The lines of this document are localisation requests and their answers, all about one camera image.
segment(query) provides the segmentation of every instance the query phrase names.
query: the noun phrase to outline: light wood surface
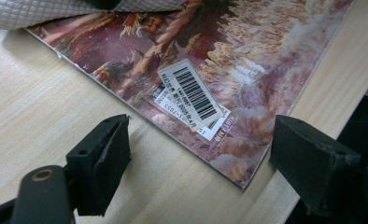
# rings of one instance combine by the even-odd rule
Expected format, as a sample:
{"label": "light wood surface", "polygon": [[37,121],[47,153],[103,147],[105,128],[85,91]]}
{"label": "light wood surface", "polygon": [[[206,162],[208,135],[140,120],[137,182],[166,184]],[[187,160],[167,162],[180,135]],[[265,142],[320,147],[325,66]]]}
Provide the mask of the light wood surface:
{"label": "light wood surface", "polygon": [[[292,109],[337,137],[368,87],[368,0],[357,1]],[[0,203],[98,122],[128,114],[131,161],[105,217],[77,223],[284,223],[298,195],[264,160],[246,190],[219,175],[23,30],[0,31]]]}

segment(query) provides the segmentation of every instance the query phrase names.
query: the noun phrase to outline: barcode sticker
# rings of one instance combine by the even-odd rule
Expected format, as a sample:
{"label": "barcode sticker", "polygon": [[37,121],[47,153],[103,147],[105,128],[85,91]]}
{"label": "barcode sticker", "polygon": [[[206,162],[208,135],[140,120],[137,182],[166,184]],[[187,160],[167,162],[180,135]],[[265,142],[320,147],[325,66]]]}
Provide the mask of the barcode sticker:
{"label": "barcode sticker", "polygon": [[166,67],[158,75],[193,132],[224,116],[189,60]]}
{"label": "barcode sticker", "polygon": [[[159,105],[162,109],[188,125],[187,121],[184,120],[184,116],[182,116],[181,112],[179,111],[177,105],[173,103],[173,98],[170,96],[163,84],[161,84],[158,89],[152,94],[152,99],[154,103]],[[221,125],[225,122],[225,120],[231,113],[231,111],[225,108],[223,105],[219,105],[219,108],[221,108],[222,112],[224,113],[224,117],[214,120],[211,123],[207,124],[205,127],[196,131],[202,137],[209,141],[213,139]]]}

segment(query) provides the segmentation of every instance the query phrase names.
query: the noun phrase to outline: barcode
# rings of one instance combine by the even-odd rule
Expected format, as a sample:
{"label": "barcode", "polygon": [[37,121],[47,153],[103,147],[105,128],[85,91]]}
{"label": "barcode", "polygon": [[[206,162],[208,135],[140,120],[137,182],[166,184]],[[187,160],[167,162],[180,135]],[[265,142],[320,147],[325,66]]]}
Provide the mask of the barcode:
{"label": "barcode", "polygon": [[217,113],[188,67],[184,67],[173,74],[202,120]]}
{"label": "barcode", "polygon": [[210,129],[210,130],[212,130],[213,128],[214,128],[214,125],[216,125],[216,123],[217,123],[217,119],[216,120],[214,120],[213,122],[211,122],[211,123],[209,123],[209,124],[207,124],[207,128],[208,129]]}

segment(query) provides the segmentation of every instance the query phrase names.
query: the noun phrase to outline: magazine cover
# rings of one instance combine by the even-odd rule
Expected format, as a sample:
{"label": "magazine cover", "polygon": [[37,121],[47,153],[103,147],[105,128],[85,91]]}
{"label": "magazine cover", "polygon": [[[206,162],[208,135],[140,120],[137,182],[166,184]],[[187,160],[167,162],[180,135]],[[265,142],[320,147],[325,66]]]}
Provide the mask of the magazine cover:
{"label": "magazine cover", "polygon": [[189,0],[28,31],[244,189],[351,0]]}

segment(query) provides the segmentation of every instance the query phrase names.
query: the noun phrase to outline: clamp jaw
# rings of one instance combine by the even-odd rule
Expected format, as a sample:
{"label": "clamp jaw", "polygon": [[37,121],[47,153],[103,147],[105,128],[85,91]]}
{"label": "clamp jaw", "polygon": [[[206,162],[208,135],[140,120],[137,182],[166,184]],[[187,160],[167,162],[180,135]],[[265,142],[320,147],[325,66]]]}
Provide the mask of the clamp jaw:
{"label": "clamp jaw", "polygon": [[33,170],[21,181],[18,198],[0,205],[0,223],[75,223],[103,216],[130,161],[129,117],[100,122],[67,155],[65,167]]}

